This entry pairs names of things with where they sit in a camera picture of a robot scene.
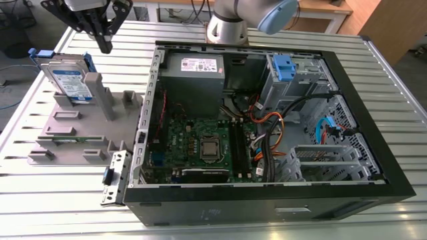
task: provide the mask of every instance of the slotted aluminum table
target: slotted aluminum table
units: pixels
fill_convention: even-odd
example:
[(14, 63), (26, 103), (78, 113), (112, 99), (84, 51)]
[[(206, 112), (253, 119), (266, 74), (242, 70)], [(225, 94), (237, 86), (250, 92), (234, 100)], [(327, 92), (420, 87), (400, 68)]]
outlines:
[[(0, 135), (0, 237), (84, 236), (84, 239), (420, 239), (427, 236), (427, 115), (368, 41), (356, 36), (249, 29), (250, 45), (336, 52), (416, 196), (377, 206), (340, 221), (144, 227), (126, 207), (101, 208), (104, 167), (29, 166), (53, 109), (54, 89), (38, 74)], [(128, 21), (100, 53), (85, 33), (68, 29), (56, 52), (92, 54), (104, 86), (144, 94), (154, 40), (204, 42), (204, 28)]]

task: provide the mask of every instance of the circuit board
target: circuit board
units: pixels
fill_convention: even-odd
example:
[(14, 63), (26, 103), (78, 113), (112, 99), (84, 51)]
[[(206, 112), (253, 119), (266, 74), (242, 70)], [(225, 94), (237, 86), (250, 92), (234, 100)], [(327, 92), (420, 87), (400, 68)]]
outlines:
[[(172, 183), (170, 169), (220, 169), (229, 171), (229, 183), (253, 182), (253, 174), (234, 176), (229, 138), (229, 121), (210, 119), (170, 119), (168, 122), (166, 150), (152, 152), (152, 165), (158, 167), (154, 179), (158, 184)], [(242, 123), (245, 136), (246, 166), (250, 168), (249, 138), (254, 132), (253, 123)]]

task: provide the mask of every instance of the blue latch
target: blue latch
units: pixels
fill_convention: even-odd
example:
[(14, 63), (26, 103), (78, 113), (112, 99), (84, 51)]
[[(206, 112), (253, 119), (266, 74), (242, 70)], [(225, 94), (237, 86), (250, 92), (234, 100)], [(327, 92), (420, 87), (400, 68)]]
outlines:
[(296, 74), (296, 64), (292, 62), (289, 55), (273, 55), (272, 61), (278, 73), (278, 81), (292, 81)]

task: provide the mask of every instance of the metal bracket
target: metal bracket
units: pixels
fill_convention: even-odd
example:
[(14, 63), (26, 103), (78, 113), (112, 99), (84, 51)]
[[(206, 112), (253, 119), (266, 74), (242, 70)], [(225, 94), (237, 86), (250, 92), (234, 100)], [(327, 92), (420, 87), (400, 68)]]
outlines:
[(109, 166), (105, 168), (104, 177), (101, 183), (104, 184), (104, 190), (101, 194), (101, 207), (121, 207), (125, 204), (124, 193), (129, 175), (132, 154), (122, 150), (116, 151), (112, 154), (112, 160)]

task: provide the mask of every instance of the white label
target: white label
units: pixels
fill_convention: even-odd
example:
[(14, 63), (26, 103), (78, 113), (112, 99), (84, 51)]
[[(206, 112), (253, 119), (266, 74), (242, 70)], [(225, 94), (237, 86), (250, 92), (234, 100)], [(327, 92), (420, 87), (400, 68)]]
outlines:
[(92, 99), (90, 91), (81, 82), (82, 75), (78, 71), (53, 70), (53, 75), (65, 95), (76, 101), (88, 101)]
[(182, 58), (180, 70), (184, 72), (217, 72), (216, 59)]
[(264, 173), (264, 169), (261, 169), (261, 168), (256, 168), (256, 171), (254, 171), (254, 174), (257, 175), (257, 176), (262, 176), (262, 173)]
[(254, 102), (254, 107), (258, 109), (258, 110), (261, 110), (262, 109), (262, 104), (260, 104), (257, 101)]

